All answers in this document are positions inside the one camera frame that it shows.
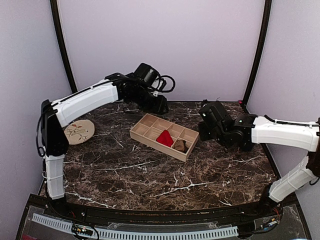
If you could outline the red sock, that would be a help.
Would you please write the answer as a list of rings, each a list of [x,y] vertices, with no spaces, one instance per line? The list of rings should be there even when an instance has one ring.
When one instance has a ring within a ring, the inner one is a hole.
[[[165,145],[167,147],[171,147],[174,143],[174,140],[172,139],[170,133],[168,130],[164,130],[156,139],[156,141],[162,145]]]

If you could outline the beige ribbed sock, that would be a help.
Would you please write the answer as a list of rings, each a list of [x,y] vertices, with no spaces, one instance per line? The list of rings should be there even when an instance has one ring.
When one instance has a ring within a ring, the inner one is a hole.
[[[177,139],[173,146],[173,149],[182,153],[186,153],[189,148],[187,147],[187,142],[185,140]]]

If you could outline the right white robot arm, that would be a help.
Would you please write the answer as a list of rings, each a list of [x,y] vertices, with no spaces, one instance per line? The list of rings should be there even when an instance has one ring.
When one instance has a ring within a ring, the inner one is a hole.
[[[255,213],[266,217],[275,204],[320,177],[320,123],[272,120],[265,116],[243,114],[233,120],[229,115],[201,113],[199,123],[202,141],[215,140],[228,149],[238,145],[250,151],[255,144],[275,144],[307,151],[301,162],[285,176],[266,187],[266,194],[255,205]]]

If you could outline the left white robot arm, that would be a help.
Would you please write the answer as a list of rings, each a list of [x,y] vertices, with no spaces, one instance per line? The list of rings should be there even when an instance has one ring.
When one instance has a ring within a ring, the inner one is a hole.
[[[167,99],[161,89],[153,87],[142,77],[129,73],[114,73],[96,84],[72,95],[55,101],[45,100],[36,128],[36,147],[44,159],[44,178],[51,210],[60,218],[67,218],[70,206],[65,196],[63,162],[69,148],[69,141],[63,128],[75,119],[109,103],[124,101],[135,103],[138,108],[150,114],[168,113]]]

